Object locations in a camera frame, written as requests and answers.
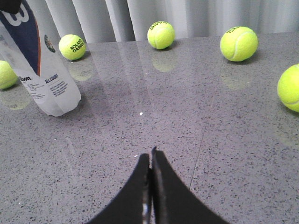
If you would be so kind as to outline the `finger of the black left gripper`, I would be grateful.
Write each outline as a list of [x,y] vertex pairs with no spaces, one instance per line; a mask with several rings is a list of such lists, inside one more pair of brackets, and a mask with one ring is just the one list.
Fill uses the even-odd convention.
[[16,14],[21,7],[21,0],[0,0],[0,11]]

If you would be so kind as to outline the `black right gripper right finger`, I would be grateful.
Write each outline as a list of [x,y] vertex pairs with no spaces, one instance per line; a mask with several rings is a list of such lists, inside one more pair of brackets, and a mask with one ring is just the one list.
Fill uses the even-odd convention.
[[154,214],[157,224],[226,224],[181,181],[163,151],[152,149]]

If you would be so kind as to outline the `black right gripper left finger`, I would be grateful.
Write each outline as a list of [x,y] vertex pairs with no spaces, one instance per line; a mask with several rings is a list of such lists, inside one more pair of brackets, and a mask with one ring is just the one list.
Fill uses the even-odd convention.
[[88,223],[148,224],[150,222],[150,157],[142,154],[120,192]]

